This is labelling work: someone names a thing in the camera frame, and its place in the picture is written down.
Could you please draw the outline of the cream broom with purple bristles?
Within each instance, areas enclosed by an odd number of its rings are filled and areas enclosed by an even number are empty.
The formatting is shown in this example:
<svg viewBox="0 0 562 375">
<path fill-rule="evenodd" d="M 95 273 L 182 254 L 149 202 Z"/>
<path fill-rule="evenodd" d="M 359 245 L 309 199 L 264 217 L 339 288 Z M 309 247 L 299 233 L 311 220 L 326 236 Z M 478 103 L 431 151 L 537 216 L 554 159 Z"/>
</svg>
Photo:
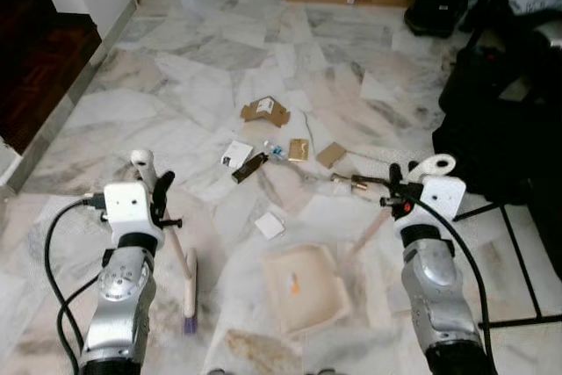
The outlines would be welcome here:
<svg viewBox="0 0 562 375">
<path fill-rule="evenodd" d="M 135 149 L 130 153 L 130 163 L 136 170 L 140 180 L 149 188 L 152 194 L 153 185 L 158 177 L 163 177 L 163 173 L 158 175 L 155 167 L 155 155 L 151 150 Z M 166 206 L 166 218 L 173 220 L 169 215 Z M 182 331 L 185 335 L 195 335 L 198 332 L 198 293 L 199 293 L 199 268 L 198 259 L 194 255 L 194 250 L 184 249 L 177 234 L 176 227 L 166 227 L 163 229 L 169 246 L 172 247 L 174 255 L 179 260 L 179 265 L 184 275 L 184 303 L 182 303 Z"/>
</svg>

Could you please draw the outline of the cream long-handled dustpan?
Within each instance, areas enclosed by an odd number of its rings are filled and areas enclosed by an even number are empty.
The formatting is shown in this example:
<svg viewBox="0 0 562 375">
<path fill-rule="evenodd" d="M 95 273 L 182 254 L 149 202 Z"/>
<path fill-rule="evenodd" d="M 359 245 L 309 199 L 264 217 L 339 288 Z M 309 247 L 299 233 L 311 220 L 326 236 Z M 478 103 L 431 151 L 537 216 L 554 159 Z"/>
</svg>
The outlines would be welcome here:
<svg viewBox="0 0 562 375">
<path fill-rule="evenodd" d="M 452 176 L 457 161 L 452 155 L 431 155 L 424 166 L 421 184 L 427 176 Z M 389 174 L 369 176 L 368 186 L 388 189 Z M 444 342 L 449 338 L 477 338 L 471 311 L 461 292 L 462 280 L 454 264 L 453 242 L 458 238 L 452 222 L 430 209 L 421 199 L 414 200 L 414 209 L 406 217 L 394 220 L 380 201 L 383 212 L 376 218 L 373 237 L 378 227 L 393 222 L 398 238 L 405 248 L 405 284 L 414 321 L 422 326 L 427 343 Z M 352 312 L 340 267 L 330 252 L 321 245 L 300 245 L 263 259 L 265 285 L 270 307 L 286 334 L 300 335 L 320 329 Z"/>
</svg>

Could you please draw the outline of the brass coloured tube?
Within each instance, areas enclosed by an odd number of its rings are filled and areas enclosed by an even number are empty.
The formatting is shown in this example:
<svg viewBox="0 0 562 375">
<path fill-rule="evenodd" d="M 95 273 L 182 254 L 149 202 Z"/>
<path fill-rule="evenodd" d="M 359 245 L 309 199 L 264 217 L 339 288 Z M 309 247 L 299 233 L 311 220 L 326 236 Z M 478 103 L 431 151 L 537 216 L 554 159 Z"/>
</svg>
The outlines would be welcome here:
<svg viewBox="0 0 562 375">
<path fill-rule="evenodd" d="M 336 173 L 333 173 L 330 179 L 332 179 L 332 181 L 335 183 L 345 184 L 346 186 L 349 186 L 349 188 L 352 190 L 360 190 L 360 191 L 368 191 L 369 190 L 368 183 L 372 182 L 372 178 L 368 176 L 361 176 L 361 175 L 345 176 Z"/>
</svg>

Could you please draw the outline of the tan cardboard scrap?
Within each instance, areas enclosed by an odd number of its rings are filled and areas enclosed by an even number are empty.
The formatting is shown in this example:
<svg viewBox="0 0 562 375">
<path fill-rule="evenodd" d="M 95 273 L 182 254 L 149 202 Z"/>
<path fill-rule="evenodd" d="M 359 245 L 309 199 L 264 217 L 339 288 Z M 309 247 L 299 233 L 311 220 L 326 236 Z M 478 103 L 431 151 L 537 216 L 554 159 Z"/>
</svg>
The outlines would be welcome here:
<svg viewBox="0 0 562 375">
<path fill-rule="evenodd" d="M 330 142 L 328 146 L 320 151 L 314 157 L 314 160 L 319 163 L 322 167 L 332 169 L 336 164 L 348 154 L 348 150 L 345 149 L 338 142 Z"/>
</svg>

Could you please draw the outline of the white card with black print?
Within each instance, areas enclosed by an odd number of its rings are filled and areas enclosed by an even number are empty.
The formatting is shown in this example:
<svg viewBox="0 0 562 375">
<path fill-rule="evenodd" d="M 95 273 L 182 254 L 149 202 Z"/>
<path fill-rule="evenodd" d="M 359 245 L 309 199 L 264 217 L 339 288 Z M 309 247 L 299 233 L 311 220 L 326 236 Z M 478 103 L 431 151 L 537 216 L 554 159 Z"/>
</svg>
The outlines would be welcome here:
<svg viewBox="0 0 562 375">
<path fill-rule="evenodd" d="M 220 163 L 221 165 L 228 166 L 228 168 L 238 169 L 244 165 L 253 153 L 254 148 L 252 146 L 233 140 L 220 156 Z"/>
</svg>

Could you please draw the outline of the dark brown wrapper stick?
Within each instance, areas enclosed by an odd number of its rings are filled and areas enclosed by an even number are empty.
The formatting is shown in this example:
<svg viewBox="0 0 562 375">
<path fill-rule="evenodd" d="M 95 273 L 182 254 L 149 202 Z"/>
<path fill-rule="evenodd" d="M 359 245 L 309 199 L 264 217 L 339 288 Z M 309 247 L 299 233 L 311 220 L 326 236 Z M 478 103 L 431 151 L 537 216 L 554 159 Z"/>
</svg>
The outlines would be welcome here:
<svg viewBox="0 0 562 375">
<path fill-rule="evenodd" d="M 267 161 L 269 161 L 269 156 L 265 153 L 253 155 L 253 157 L 250 157 L 241 167 L 233 171 L 233 181 L 237 184 L 241 184 L 250 175 L 256 173 Z"/>
</svg>

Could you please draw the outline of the golden packet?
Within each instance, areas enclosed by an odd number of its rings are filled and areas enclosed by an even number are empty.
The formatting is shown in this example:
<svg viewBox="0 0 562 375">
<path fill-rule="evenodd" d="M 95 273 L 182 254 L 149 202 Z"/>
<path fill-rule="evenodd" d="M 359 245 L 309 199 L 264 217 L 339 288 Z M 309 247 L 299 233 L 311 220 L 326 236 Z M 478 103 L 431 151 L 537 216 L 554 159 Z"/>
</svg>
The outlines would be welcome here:
<svg viewBox="0 0 562 375">
<path fill-rule="evenodd" d="M 290 162 L 306 162 L 310 151 L 312 151 L 312 142 L 309 139 L 294 138 L 290 140 L 286 159 Z"/>
</svg>

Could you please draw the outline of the large black covered furniture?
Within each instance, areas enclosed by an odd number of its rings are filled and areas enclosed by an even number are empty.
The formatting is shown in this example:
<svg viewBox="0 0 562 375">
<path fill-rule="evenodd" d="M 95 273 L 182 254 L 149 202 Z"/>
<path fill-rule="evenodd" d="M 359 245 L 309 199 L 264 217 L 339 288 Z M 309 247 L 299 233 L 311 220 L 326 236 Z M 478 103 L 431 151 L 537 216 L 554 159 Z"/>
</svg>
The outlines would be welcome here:
<svg viewBox="0 0 562 375">
<path fill-rule="evenodd" d="M 557 201 L 547 155 L 561 134 L 562 11 L 513 15 L 507 0 L 478 0 L 463 27 L 470 38 L 439 95 L 435 150 L 452 155 L 453 176 L 489 201 Z"/>
</svg>

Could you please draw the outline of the white paper square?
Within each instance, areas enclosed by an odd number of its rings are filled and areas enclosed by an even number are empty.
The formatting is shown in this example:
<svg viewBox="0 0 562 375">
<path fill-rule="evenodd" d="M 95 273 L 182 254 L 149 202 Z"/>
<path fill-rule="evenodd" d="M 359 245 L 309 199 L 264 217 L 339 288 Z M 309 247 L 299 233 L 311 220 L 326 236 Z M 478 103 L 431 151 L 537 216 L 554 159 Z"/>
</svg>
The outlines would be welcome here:
<svg viewBox="0 0 562 375">
<path fill-rule="evenodd" d="M 278 218 L 277 215 L 272 212 L 265 212 L 254 224 L 256 224 L 256 229 L 260 231 L 266 239 L 276 238 L 285 231 L 284 220 Z"/>
</svg>

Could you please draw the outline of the folded brown cardboard piece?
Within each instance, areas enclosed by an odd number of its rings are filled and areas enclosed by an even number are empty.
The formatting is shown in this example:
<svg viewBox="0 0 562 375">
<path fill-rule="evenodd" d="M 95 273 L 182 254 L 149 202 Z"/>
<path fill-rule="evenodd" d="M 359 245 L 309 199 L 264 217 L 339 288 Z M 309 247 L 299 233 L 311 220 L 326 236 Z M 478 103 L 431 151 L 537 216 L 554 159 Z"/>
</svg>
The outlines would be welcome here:
<svg viewBox="0 0 562 375">
<path fill-rule="evenodd" d="M 241 108 L 240 115 L 246 122 L 254 121 L 254 119 L 265 119 L 276 127 L 286 125 L 292 118 L 290 111 L 273 97 L 264 97 L 249 103 L 249 105 L 244 105 Z"/>
</svg>

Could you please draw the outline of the black metal stand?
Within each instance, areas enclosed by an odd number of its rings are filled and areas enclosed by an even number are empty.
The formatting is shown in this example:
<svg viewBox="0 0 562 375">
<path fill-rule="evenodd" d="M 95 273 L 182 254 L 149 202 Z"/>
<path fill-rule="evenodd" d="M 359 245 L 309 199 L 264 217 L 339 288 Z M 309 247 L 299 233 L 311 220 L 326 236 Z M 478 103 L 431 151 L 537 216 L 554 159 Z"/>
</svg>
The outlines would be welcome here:
<svg viewBox="0 0 562 375">
<path fill-rule="evenodd" d="M 490 329 L 562 321 L 562 283 L 528 206 L 470 195 L 454 226 L 486 284 Z"/>
</svg>

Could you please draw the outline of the dark wooden staircase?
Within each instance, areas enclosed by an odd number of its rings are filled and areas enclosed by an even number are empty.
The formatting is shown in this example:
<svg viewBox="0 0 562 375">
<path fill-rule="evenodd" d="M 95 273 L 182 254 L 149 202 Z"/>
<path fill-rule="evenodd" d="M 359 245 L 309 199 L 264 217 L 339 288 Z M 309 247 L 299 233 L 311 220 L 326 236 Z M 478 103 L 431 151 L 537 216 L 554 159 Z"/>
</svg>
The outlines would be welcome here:
<svg viewBox="0 0 562 375">
<path fill-rule="evenodd" d="M 88 14 L 53 0 L 0 0 L 0 138 L 24 155 L 88 65 L 101 37 Z"/>
</svg>

